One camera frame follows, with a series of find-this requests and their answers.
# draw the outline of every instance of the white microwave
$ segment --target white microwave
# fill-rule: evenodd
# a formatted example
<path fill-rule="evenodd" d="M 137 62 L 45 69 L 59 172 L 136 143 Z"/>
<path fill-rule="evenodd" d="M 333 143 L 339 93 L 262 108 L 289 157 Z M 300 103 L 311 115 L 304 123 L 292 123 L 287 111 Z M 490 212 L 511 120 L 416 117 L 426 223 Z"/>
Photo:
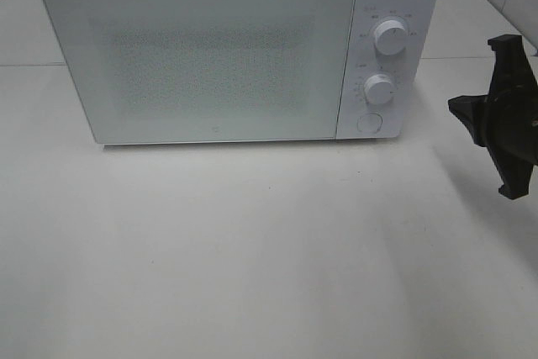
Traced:
<path fill-rule="evenodd" d="M 44 0 L 95 141 L 399 134 L 435 0 Z"/>

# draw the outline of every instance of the round button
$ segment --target round button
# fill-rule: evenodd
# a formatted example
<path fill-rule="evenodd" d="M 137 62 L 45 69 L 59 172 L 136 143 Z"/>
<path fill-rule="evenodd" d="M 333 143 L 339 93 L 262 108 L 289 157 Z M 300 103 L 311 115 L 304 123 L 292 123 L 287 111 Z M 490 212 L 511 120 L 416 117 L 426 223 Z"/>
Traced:
<path fill-rule="evenodd" d="M 390 19 L 380 23 L 373 32 L 376 48 L 383 55 L 396 55 L 407 45 L 408 30 L 403 21 Z"/>
<path fill-rule="evenodd" d="M 357 128 L 365 134 L 375 134 L 381 129 L 383 124 L 383 118 L 379 114 L 365 114 L 362 115 L 356 126 Z"/>
<path fill-rule="evenodd" d="M 364 95 L 370 104 L 388 103 L 396 91 L 392 79 L 383 74 L 374 75 L 364 83 Z"/>

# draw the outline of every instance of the black bracket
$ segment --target black bracket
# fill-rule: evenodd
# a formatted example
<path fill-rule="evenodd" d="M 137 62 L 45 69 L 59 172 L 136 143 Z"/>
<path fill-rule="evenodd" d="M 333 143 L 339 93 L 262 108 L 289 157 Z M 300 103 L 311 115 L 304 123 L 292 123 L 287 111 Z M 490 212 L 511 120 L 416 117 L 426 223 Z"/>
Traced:
<path fill-rule="evenodd" d="M 517 199 L 529 193 L 538 165 L 538 84 L 520 35 L 501 35 L 488 45 L 496 57 L 489 94 L 453 98 L 448 108 L 474 143 L 488 148 L 504 182 L 498 191 Z"/>

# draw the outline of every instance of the microwave window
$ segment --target microwave window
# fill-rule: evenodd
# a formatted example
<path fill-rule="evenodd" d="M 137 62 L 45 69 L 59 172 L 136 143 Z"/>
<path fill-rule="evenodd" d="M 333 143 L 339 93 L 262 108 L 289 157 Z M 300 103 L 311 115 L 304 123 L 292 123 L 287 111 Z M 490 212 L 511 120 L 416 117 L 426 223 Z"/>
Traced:
<path fill-rule="evenodd" d="M 99 143 L 335 137 L 354 0 L 46 0 Z"/>

